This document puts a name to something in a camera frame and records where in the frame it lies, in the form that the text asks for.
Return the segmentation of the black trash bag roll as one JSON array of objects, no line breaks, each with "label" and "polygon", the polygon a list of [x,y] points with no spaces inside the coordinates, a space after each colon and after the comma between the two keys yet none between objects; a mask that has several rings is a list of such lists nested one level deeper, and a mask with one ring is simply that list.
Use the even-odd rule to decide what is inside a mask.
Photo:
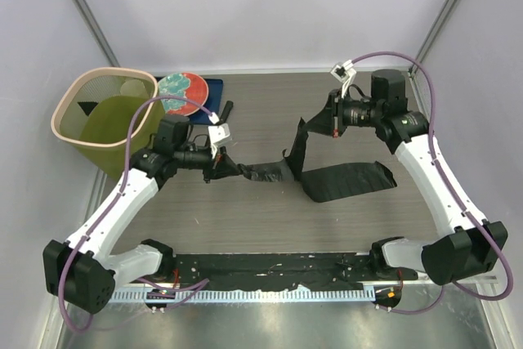
[{"label": "black trash bag roll", "polygon": [[231,111],[233,110],[234,108],[234,102],[233,101],[227,101],[224,105],[224,108],[221,112],[221,115],[220,115],[220,123],[226,123],[229,116],[230,116],[230,113]]}]

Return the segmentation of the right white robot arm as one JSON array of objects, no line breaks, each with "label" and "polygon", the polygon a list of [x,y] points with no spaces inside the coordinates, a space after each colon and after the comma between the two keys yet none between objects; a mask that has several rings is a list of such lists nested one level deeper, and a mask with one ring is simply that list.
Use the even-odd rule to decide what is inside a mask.
[{"label": "right white robot arm", "polygon": [[489,221],[460,186],[427,118],[409,109],[404,75],[395,69],[372,72],[370,94],[356,100],[349,93],[356,76],[352,64],[335,65],[331,73],[342,85],[329,93],[305,132],[339,137],[348,127],[373,128],[412,177],[438,234],[431,244],[404,237],[375,242],[369,259],[372,275],[385,280],[398,268],[408,268],[443,286],[491,271],[497,262],[508,269],[502,253],[506,227]]}]

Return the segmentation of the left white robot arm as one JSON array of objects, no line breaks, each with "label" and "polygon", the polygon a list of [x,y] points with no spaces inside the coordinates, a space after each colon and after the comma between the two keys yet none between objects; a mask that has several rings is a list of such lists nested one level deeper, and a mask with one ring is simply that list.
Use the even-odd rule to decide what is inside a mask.
[{"label": "left white robot arm", "polygon": [[111,251],[141,208],[178,170],[199,170],[205,181],[240,174],[226,154],[231,139],[227,123],[209,126],[203,146],[190,142],[191,129],[187,117],[166,115],[149,144],[127,160],[128,172],[87,222],[66,241],[48,243],[42,257],[50,294],[94,315],[125,284],[142,277],[163,283],[172,277],[175,253],[159,241],[146,239],[119,255]]}]

